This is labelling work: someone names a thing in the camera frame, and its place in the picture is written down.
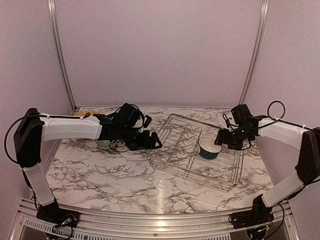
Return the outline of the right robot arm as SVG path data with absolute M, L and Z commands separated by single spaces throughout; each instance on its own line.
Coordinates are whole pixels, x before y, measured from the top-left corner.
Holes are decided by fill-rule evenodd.
M 289 199 L 305 187 L 320 180 L 320 129 L 285 121 L 280 117 L 253 115 L 246 104 L 231 109 L 234 123 L 226 117 L 226 128 L 220 129 L 215 145 L 244 151 L 244 141 L 257 141 L 264 157 L 284 158 L 286 163 L 295 163 L 287 175 L 276 185 L 253 200 L 251 210 L 241 212 L 252 224 L 258 224 L 273 206 Z

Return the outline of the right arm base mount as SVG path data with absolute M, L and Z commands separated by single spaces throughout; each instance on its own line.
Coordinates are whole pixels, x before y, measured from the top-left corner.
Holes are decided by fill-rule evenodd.
M 234 229 L 252 227 L 267 222 L 272 222 L 273 220 L 274 215 L 269 209 L 266 211 L 254 211 L 251 209 L 234 212 L 228 217 L 228 221 L 233 225 Z

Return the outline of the dark teal mug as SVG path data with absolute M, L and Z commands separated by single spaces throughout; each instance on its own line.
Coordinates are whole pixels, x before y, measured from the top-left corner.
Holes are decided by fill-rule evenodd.
M 216 145 L 211 138 L 201 138 L 198 141 L 198 154 L 206 160 L 216 159 L 221 151 L 222 147 Z

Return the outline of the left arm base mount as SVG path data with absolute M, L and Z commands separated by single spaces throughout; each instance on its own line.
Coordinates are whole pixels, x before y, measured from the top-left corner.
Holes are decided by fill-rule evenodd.
M 55 227 L 71 227 L 76 228 L 80 219 L 80 213 L 74 210 L 59 208 L 57 211 L 49 211 L 47 213 L 44 210 L 40 210 L 36 214 L 36 218 L 46 222 L 55 224 Z

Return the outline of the yellow polka dot plate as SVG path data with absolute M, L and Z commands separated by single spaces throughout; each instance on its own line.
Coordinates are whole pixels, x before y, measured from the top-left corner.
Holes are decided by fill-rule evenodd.
M 80 111 L 80 112 L 77 112 L 74 114 L 74 116 L 76 117 L 85 117 L 86 115 L 94 115 L 94 114 L 99 114 L 99 112 L 96 112 L 96 111 L 91 111 L 91 110 L 88 110 L 88 111 Z

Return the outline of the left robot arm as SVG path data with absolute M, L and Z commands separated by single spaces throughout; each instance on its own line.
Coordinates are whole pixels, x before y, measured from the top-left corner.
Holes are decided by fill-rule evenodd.
M 4 152 L 8 159 L 19 165 L 24 179 L 34 192 L 40 206 L 38 212 L 53 223 L 65 216 L 48 184 L 41 166 L 41 144 L 63 139 L 88 139 L 98 141 L 120 141 L 130 151 L 160 149 L 156 132 L 147 130 L 151 117 L 130 103 L 124 103 L 108 115 L 86 113 L 84 116 L 50 115 L 29 108 L 23 117 L 9 127 L 18 127 L 13 134 L 15 158 L 8 152 L 9 134 L 4 136 Z

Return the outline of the pale green bowl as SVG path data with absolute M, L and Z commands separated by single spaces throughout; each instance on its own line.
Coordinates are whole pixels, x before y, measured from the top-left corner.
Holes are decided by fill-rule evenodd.
M 96 140 L 95 143 L 101 148 L 109 148 L 116 143 L 115 140 Z

